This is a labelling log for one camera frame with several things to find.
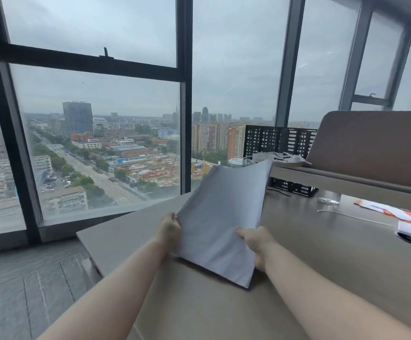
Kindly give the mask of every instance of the person's left hand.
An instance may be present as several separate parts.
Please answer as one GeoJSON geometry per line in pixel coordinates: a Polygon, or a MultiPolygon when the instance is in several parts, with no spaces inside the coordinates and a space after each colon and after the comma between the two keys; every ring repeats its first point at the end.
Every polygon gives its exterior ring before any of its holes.
{"type": "Polygon", "coordinates": [[[161,219],[154,240],[164,246],[166,251],[170,251],[179,242],[181,230],[179,218],[175,213],[169,212],[161,219]]]}

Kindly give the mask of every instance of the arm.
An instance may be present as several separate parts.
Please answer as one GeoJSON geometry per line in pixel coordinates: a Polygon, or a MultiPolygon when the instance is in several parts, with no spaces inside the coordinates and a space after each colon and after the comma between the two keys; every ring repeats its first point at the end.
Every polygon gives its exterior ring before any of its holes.
{"type": "Polygon", "coordinates": [[[411,340],[411,328],[315,272],[265,227],[237,228],[237,233],[312,340],[411,340]]]}
{"type": "Polygon", "coordinates": [[[169,213],[152,240],[73,304],[39,340],[125,340],[158,268],[179,236],[178,219],[169,213]]]}

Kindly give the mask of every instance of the gray tile floor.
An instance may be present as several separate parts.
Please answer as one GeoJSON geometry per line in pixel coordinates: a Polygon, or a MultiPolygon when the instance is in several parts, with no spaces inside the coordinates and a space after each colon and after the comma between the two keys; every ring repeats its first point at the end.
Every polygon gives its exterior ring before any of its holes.
{"type": "Polygon", "coordinates": [[[0,340],[36,339],[86,291],[78,240],[0,253],[0,340]]]}

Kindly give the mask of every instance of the person's left arm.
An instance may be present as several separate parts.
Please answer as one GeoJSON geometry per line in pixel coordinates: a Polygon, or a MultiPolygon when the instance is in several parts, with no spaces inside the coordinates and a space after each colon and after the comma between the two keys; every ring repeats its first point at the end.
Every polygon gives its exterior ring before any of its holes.
{"type": "Polygon", "coordinates": [[[169,213],[152,240],[73,304],[39,340],[125,340],[157,270],[179,236],[179,221],[169,213]]]}

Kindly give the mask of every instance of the desk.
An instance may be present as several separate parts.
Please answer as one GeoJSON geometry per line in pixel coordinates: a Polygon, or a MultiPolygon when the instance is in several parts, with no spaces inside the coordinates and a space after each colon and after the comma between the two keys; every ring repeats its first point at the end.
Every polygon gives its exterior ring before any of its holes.
{"type": "MultiPolygon", "coordinates": [[[[96,225],[78,237],[106,276],[188,197],[96,225]]],[[[411,326],[411,244],[394,235],[394,218],[353,200],[343,196],[340,212],[388,225],[317,212],[314,198],[273,191],[266,194],[262,224],[316,271],[411,326]]],[[[173,259],[158,272],[135,328],[145,340],[308,338],[265,276],[256,274],[246,291],[173,259]]]]}

